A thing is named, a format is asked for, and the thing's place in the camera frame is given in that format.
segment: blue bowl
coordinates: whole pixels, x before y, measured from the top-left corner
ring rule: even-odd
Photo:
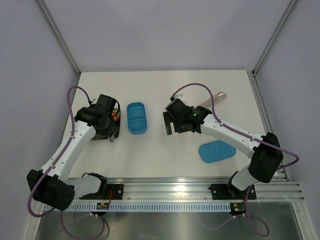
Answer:
[[[126,113],[130,133],[144,134],[148,129],[145,105],[142,102],[132,102],[126,107]]]

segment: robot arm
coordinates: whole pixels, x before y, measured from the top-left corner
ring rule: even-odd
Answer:
[[[52,167],[36,189],[33,199],[63,211],[73,199],[86,199],[86,196],[103,198],[106,195],[107,179],[101,175],[89,173],[85,177],[72,180],[68,177],[79,155],[92,138],[109,138],[110,142],[113,141],[114,133],[119,131],[112,116],[115,104],[114,98],[100,95],[96,104],[83,107],[77,112],[74,118],[76,124],[74,135],[66,137],[55,154],[39,171],[32,169],[27,175],[28,185],[32,190],[43,173]],[[54,164],[70,138],[72,138],[70,144],[59,161]]]
[[[221,119],[222,123],[219,123],[210,110],[202,106],[196,108],[187,106],[186,101],[182,99],[180,95],[175,96],[165,108],[167,111],[163,113],[163,117],[167,135],[172,134],[170,123],[173,123],[176,133],[197,132],[215,137],[237,148],[251,159],[251,163],[234,173],[226,185],[226,190],[232,198],[243,198],[245,190],[252,184],[271,181],[283,159],[283,154],[252,139],[256,138],[279,147],[278,139],[274,134],[268,132],[266,136],[262,136],[234,126],[223,119]],[[223,124],[252,136],[252,139],[223,127]]]

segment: blue plastic container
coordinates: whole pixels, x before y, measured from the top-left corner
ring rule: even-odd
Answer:
[[[236,149],[221,140],[212,141],[199,147],[199,155],[207,164],[231,158],[235,154]]]
[[[132,102],[126,107],[126,113],[130,133],[144,134],[148,129],[145,105],[142,102]]]

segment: metal frame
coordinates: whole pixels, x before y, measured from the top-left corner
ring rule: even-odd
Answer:
[[[78,78],[80,77],[80,70],[78,68],[78,65],[74,59],[74,57],[72,56],[71,52],[69,51],[64,39],[62,38],[60,31],[47,7],[47,5],[45,4],[45,2],[43,0],[35,0],[35,2],[38,4],[41,12],[43,13],[46,22],[48,23],[52,33],[54,34],[54,36],[56,37],[59,45],[61,46],[62,51],[64,52],[66,58],[68,59],[73,71],[75,72],[75,74],[78,76]]]
[[[271,38],[269,39],[266,47],[264,48],[261,57],[259,58],[256,66],[254,67],[254,70],[253,70],[253,75],[254,76],[257,75],[257,73],[259,72],[262,64],[264,63],[264,61],[268,57],[270,51],[272,50],[273,46],[275,45],[280,33],[284,29],[284,26],[286,25],[290,15],[292,14],[292,12],[295,9],[295,7],[297,6],[298,2],[299,2],[299,0],[290,0],[290,2],[288,4],[288,6],[286,7],[286,9],[285,9],[280,21],[278,22],[275,30],[273,31],[273,33],[271,35]]]
[[[75,74],[80,77],[81,71],[74,60],[71,52],[69,51],[60,31],[55,24],[55,21],[48,10],[45,0],[35,0],[38,4],[41,12],[43,13],[45,20],[47,21],[50,29],[55,35],[61,49],[65,53],[71,67]],[[260,70],[265,59],[268,57],[270,51],[278,39],[280,33],[285,27],[290,15],[295,9],[299,0],[290,0],[286,10],[284,11],[279,23],[277,24],[271,38],[269,39],[260,59],[258,60],[253,71],[248,71],[248,77],[252,87],[252,91],[257,102],[259,113],[262,119],[262,123],[266,132],[272,132],[271,121],[268,117],[266,104],[260,90],[259,81],[257,79],[257,73]],[[230,201],[214,201],[212,200],[211,192],[208,187],[212,183],[225,183],[229,177],[197,177],[197,178],[109,178],[109,183],[122,183],[124,184],[123,200],[112,201],[115,206],[124,208],[125,205],[131,206],[145,206],[152,203],[165,203],[176,205],[177,204],[190,204],[189,206],[211,204],[225,204]],[[257,200],[254,202],[291,202],[298,221],[300,231],[304,240],[315,240],[317,236],[314,232],[312,222],[309,219],[308,212],[304,203],[304,196],[300,189],[298,182],[290,182],[285,170],[278,171],[278,177],[274,177],[269,184],[257,183],[255,186]],[[98,201],[92,200],[80,200],[74,201],[75,205],[87,206],[92,208]],[[33,202],[33,207],[36,212],[42,213],[44,210],[44,204],[39,202]],[[25,232],[24,239],[34,240],[38,231],[40,218],[30,217],[28,228]]]
[[[73,201],[64,212],[132,212],[132,213],[214,213],[231,212],[227,202],[115,202],[108,209],[99,209],[96,201]],[[45,205],[44,210],[52,207]]]

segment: stainless steel floor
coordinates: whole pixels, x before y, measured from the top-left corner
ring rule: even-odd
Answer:
[[[302,240],[299,226],[289,203],[250,203],[250,213],[261,217],[270,228],[270,240]],[[92,238],[102,227],[94,217],[75,219],[83,212],[65,212],[63,221],[68,230],[78,238]],[[224,212],[109,212],[104,218],[109,225],[99,239],[108,240],[260,240],[246,217],[219,226],[231,215]],[[266,230],[256,222],[261,233]],[[62,230],[60,212],[43,217],[36,240],[70,240]]]

